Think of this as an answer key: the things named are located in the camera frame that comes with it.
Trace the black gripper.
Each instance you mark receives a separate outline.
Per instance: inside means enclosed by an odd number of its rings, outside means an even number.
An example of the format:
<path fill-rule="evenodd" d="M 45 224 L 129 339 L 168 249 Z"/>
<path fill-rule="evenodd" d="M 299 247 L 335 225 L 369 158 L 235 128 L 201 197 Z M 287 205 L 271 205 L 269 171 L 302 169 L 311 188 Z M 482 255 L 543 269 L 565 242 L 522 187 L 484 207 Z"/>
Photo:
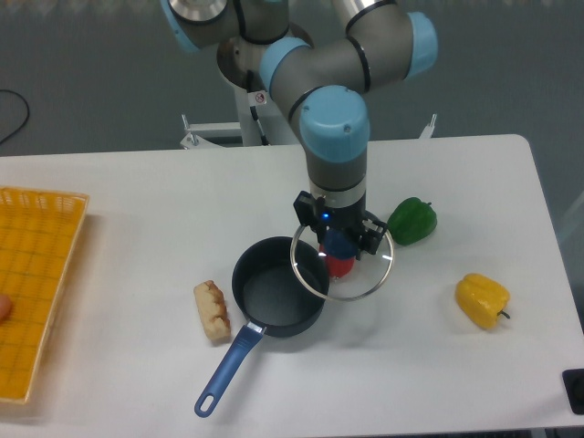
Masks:
<path fill-rule="evenodd" d="M 354 203 L 348 207 L 331 208 L 323 197 L 301 191 L 293 207 L 302 226 L 309 227 L 323 242 L 329 230 L 342 232 L 351 242 L 357 242 L 356 259 L 363 254 L 375 256 L 387 232 L 387 224 L 377 217 L 365 217 L 365 203 Z"/>

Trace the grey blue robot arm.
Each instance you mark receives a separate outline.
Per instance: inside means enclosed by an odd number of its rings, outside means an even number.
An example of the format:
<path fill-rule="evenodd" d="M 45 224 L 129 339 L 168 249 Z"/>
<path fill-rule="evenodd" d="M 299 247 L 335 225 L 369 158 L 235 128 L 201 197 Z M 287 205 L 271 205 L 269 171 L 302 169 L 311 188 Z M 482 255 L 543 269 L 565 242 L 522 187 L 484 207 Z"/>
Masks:
<path fill-rule="evenodd" d="M 295 203 L 327 255 L 374 254 L 384 224 L 366 209 L 370 119 L 363 95 L 417 76 L 438 56 L 438 36 L 423 13 L 395 1 L 338 1 L 342 39 L 314 47 L 295 36 L 285 1 L 165 1 L 176 39 L 196 51 L 232 47 L 245 89 L 267 94 L 302 145 L 309 193 Z"/>

